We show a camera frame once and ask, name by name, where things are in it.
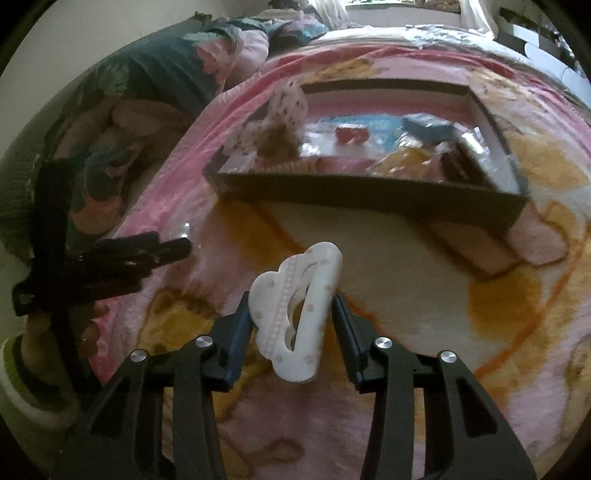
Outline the pink teddy bear blanket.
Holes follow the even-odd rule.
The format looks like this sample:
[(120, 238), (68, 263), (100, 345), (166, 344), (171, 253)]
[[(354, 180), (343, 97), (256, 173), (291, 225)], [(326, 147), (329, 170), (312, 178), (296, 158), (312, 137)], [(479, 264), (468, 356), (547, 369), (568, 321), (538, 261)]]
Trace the pink teddy bear blanket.
[[(219, 199), (201, 171), (231, 131), (290, 80), (428, 78), (470, 86), (500, 124), (531, 192), (510, 233), (390, 213)], [(120, 226), (197, 252), (115, 300), (101, 323), (102, 379), (134, 347), (175, 349), (235, 309), (257, 275), (311, 245), (342, 251), (353, 311), (407, 348), (455, 351), (511, 422), (536, 471), (550, 471), (590, 409), (590, 112), (536, 76), (481, 56), (384, 45), (311, 48), (270, 61), (188, 128)]]

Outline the purple pillow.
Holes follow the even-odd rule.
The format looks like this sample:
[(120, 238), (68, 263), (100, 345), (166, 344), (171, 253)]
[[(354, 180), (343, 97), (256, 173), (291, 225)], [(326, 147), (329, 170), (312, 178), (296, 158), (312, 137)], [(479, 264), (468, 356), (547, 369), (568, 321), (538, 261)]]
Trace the purple pillow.
[(280, 20), (266, 28), (270, 51), (304, 47), (329, 32), (329, 27), (315, 17)]

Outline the blue card in tray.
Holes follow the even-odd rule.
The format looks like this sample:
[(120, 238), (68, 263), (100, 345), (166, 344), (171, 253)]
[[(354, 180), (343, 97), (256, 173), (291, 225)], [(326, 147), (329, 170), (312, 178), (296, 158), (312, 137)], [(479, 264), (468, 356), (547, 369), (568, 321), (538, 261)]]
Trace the blue card in tray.
[(373, 136), (398, 138), (404, 131), (403, 118), (391, 114), (358, 114), (322, 117), (322, 123), (351, 124), (367, 127)]

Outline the brown hair clip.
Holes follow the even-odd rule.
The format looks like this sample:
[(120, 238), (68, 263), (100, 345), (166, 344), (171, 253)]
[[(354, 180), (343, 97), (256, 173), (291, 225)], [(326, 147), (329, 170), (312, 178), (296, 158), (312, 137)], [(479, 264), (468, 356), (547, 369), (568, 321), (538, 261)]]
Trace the brown hair clip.
[(452, 182), (479, 185), (482, 176), (472, 160), (460, 150), (446, 152), (441, 157), (446, 178)]

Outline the white cloud claw clip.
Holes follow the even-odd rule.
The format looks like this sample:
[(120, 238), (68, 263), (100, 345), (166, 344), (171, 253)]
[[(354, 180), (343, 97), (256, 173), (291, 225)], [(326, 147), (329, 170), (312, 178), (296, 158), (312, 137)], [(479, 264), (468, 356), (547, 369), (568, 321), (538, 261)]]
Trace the white cloud claw clip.
[(342, 252), (321, 242), (253, 281), (249, 314), (256, 325), (256, 349), (280, 379), (304, 383), (317, 375), (341, 271)]

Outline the small blue box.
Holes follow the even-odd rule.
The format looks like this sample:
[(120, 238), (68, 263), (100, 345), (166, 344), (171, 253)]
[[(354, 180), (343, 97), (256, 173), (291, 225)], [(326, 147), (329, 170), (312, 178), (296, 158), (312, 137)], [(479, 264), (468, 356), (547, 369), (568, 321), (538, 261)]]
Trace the small blue box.
[(453, 122), (429, 113), (413, 113), (402, 117), (402, 128), (426, 144), (439, 144), (456, 140)]

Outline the pink shallow box tray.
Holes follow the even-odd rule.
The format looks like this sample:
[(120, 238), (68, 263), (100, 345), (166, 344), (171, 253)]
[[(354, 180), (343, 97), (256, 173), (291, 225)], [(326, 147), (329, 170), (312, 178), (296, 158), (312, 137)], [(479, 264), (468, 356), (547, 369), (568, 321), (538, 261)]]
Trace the pink shallow box tray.
[(280, 86), (204, 167), (221, 197), (314, 204), (504, 232), (526, 180), (468, 86), (358, 79)]

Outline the white packet with red earrings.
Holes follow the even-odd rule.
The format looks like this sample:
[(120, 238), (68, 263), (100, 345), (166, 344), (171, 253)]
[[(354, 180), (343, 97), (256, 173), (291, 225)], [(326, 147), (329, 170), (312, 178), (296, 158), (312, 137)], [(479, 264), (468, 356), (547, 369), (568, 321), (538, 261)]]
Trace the white packet with red earrings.
[(380, 159), (385, 150), (367, 127), (318, 122), (305, 126), (300, 153), (303, 157)]

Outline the white bed footboard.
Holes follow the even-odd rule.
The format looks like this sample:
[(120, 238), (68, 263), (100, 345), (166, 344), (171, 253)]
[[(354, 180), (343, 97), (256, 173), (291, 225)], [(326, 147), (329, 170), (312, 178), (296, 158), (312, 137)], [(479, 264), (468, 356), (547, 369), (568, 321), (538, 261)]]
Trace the white bed footboard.
[(537, 31), (499, 20), (497, 42), (525, 56), (538, 70), (543, 70), (563, 80), (567, 74), (585, 79), (577, 62), (568, 59), (561, 47), (541, 36)]

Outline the dark floral quilt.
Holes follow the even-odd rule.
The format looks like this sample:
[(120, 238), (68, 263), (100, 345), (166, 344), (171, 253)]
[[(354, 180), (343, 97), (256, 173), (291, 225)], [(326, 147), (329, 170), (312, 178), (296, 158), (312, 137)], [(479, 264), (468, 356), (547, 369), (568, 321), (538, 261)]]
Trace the dark floral quilt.
[(137, 193), (211, 101), (269, 55), (263, 22), (205, 14), (105, 57), (51, 99), (1, 159), (1, 243), (30, 257), (27, 217), (39, 168), (63, 162), (75, 179), (67, 244), (82, 250), (115, 228)]

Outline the yellow item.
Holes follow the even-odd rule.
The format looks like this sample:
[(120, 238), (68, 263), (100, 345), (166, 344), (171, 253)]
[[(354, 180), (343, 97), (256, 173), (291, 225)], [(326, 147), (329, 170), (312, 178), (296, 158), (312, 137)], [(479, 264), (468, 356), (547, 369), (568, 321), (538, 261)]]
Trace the yellow item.
[(442, 155), (417, 147), (403, 147), (368, 168), (372, 176), (443, 183), (447, 180)]

